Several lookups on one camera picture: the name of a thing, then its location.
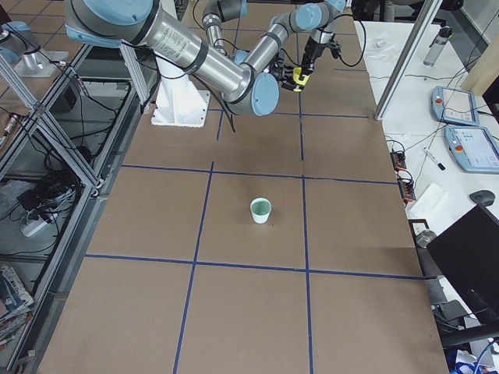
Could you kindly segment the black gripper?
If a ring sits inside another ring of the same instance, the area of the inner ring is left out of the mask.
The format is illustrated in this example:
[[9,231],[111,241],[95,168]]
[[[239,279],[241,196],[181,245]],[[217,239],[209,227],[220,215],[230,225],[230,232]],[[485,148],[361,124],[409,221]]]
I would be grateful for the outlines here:
[[285,64],[283,54],[276,54],[268,65],[269,73],[281,84],[282,88],[294,88],[295,83],[292,78],[293,67]]
[[334,32],[315,29],[311,32],[302,57],[302,70],[314,70],[316,60],[329,49],[332,58],[340,57],[340,44],[334,39]]

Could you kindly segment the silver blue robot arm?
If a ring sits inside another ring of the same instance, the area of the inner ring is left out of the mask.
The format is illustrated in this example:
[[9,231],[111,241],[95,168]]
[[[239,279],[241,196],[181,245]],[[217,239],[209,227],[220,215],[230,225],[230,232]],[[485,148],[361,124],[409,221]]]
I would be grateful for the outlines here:
[[80,43],[108,48],[123,41],[145,45],[219,90],[234,114],[257,116],[269,115],[277,107],[278,82],[264,69],[298,30],[296,12],[277,15],[257,46],[236,64],[158,1],[67,1],[65,26],[68,36]]
[[[275,16],[268,32],[256,47],[242,60],[256,72],[262,72],[279,54],[283,44],[292,34],[310,32],[303,57],[299,63],[300,77],[314,71],[315,61],[325,48],[332,44],[336,21],[344,15],[345,1],[307,3],[291,12]],[[246,14],[245,1],[209,1],[203,11],[202,25],[209,43],[216,51],[224,52],[221,24]]]

